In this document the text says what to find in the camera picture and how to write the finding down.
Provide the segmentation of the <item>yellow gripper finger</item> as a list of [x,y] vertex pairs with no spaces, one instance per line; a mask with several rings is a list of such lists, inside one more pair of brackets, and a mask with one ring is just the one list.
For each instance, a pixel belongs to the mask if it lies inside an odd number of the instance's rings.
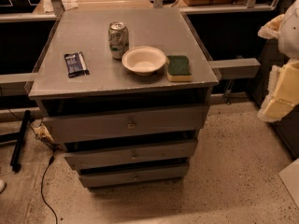
[[299,104],[299,61],[290,59],[282,67],[273,65],[267,89],[257,117],[266,122],[282,120]]
[[258,31],[258,36],[265,39],[279,39],[283,19],[283,14],[276,16],[274,19],[260,28],[260,30]]

